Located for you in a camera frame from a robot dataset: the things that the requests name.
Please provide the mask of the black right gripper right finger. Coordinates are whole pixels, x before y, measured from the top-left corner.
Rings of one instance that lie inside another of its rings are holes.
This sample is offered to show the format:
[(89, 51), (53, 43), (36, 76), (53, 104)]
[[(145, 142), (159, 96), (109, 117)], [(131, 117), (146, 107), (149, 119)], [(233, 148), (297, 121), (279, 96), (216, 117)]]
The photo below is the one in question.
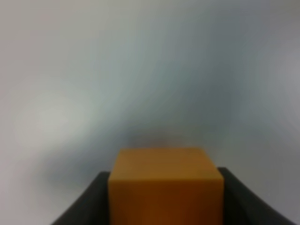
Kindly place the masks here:
[(227, 168), (219, 167), (224, 178), (224, 225), (293, 225), (247, 188)]

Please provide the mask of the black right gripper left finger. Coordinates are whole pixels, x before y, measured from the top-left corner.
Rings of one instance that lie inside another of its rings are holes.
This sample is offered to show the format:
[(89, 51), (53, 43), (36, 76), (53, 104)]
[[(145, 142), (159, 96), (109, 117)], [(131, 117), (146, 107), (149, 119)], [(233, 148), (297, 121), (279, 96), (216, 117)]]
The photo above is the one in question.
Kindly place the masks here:
[(58, 218), (54, 225), (108, 225), (109, 172), (100, 172), (82, 195)]

